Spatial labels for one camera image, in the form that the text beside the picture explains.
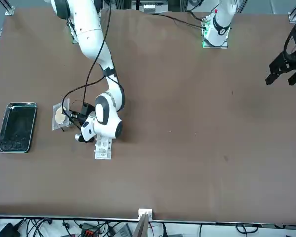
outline silver tray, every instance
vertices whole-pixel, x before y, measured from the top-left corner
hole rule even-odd
[[[6,106],[1,132],[1,153],[24,153],[31,145],[37,104],[9,103]]]

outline power adapter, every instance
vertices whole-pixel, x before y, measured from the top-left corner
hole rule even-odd
[[[6,224],[6,226],[0,231],[0,237],[20,237],[17,225],[13,226],[11,223]]]

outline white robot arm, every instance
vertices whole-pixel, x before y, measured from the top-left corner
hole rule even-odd
[[[205,39],[212,46],[219,47],[225,43],[235,13],[235,0],[220,0],[217,13],[212,13],[210,16],[208,33],[205,35]]]
[[[72,35],[79,43],[82,53],[89,59],[95,60],[101,50],[97,63],[102,68],[109,86],[106,92],[96,97],[94,110],[86,114],[87,119],[81,127],[81,134],[75,137],[81,142],[89,141],[96,134],[117,138],[123,128],[117,111],[124,107],[125,95],[119,84],[110,51],[104,42],[94,1],[51,0],[57,16],[69,21]]]

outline floor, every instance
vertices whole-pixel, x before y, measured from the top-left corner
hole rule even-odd
[[[0,231],[7,223],[16,224],[20,221],[20,219],[0,219]],[[26,236],[26,228],[27,222],[24,222],[22,226],[19,228],[19,233],[21,236]],[[81,229],[74,221],[65,221],[69,225],[69,233],[75,237],[81,234]],[[78,224],[83,224],[83,221],[77,221]],[[97,222],[87,222],[90,225],[97,226]],[[116,222],[110,223],[110,226],[114,226]],[[114,230],[118,232],[126,223],[117,224]],[[131,233],[134,233],[136,228],[136,223],[128,223]],[[32,228],[32,224],[30,223],[28,226],[28,230]],[[152,223],[151,224],[153,232],[151,228],[148,230],[148,237],[162,237],[163,235],[163,226],[161,223]],[[198,237],[200,231],[200,225],[197,224],[165,224],[167,234],[171,237]],[[255,228],[247,228],[247,231],[252,231]],[[35,228],[29,232],[29,236],[33,236]],[[63,237],[67,236],[68,232],[63,226],[62,220],[53,220],[51,224],[45,222],[40,231],[43,237]],[[101,228],[101,232],[104,232],[102,236],[105,235],[106,230]],[[202,237],[246,237],[246,235],[239,233],[235,227],[232,226],[211,226],[211,225],[202,225],[201,228],[201,236]],[[296,237],[296,230],[285,230],[285,229],[270,229],[270,228],[259,228],[257,232],[253,234],[248,234],[249,237]]]
[[[197,8],[195,11],[210,11],[214,6],[218,4],[219,0],[205,0],[201,7]],[[15,7],[48,7],[48,4],[44,0],[10,0],[10,3]],[[290,9],[296,4],[296,0],[248,0],[243,13],[266,13],[266,14],[287,14]],[[188,9],[192,9],[193,6],[189,4]],[[0,31],[3,25],[5,16],[5,9],[0,4]],[[0,219],[0,230],[8,223],[12,222],[16,224],[19,220],[7,220]],[[72,222],[68,222],[70,225],[69,231],[71,234],[80,234],[80,229],[78,226]],[[122,226],[123,223],[116,227],[116,230]],[[135,230],[136,224],[131,223],[130,229],[132,232]],[[196,237],[199,236],[199,225],[189,225],[189,224],[166,224],[167,231],[169,235],[182,234],[183,236]],[[22,225],[20,232],[22,236],[26,235],[26,224]],[[65,236],[67,235],[66,229],[62,226],[62,221],[54,221],[51,225],[44,224],[41,228],[44,236]],[[161,224],[153,223],[154,236],[158,237],[162,235],[163,228]],[[153,236],[152,231],[149,230],[148,235]],[[249,234],[253,237],[285,237],[285,235],[296,237],[296,230],[282,230],[282,229],[269,229],[269,228],[259,228],[259,230],[254,234]],[[235,227],[231,226],[211,226],[203,225],[201,229],[202,237],[244,237],[244,234],[237,232]]]

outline brown tabletop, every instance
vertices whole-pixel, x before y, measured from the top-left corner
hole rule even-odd
[[[296,85],[264,81],[291,27],[286,15],[236,15],[229,49],[202,49],[199,29],[113,11],[124,130],[100,161],[76,129],[51,130],[52,106],[92,61],[52,8],[17,9],[0,40],[0,127],[9,102],[38,111],[30,151],[0,154],[0,213],[136,218],[146,207],[164,220],[296,223]],[[88,88],[87,102],[106,89]]]

